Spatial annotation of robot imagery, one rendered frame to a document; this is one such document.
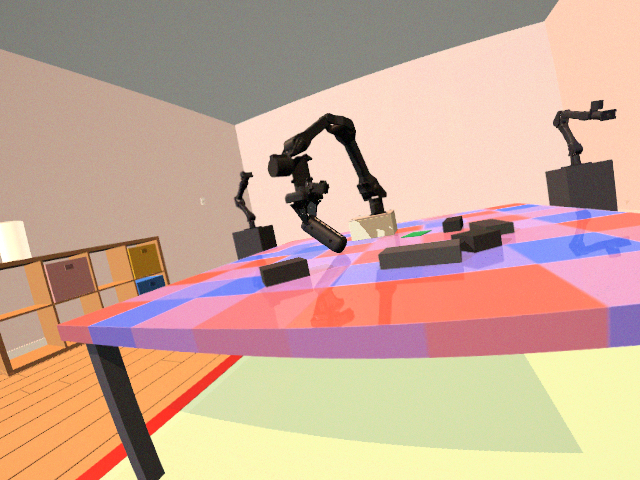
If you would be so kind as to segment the green flat rectangular tile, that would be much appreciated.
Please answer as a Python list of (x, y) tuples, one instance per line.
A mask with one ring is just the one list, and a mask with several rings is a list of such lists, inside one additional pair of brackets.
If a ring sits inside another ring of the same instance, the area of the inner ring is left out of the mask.
[(426, 233), (428, 233), (431, 230), (426, 230), (426, 231), (416, 231), (416, 232), (411, 232), (410, 234), (407, 234), (401, 238), (405, 238), (405, 237), (414, 237), (414, 236), (422, 236)]

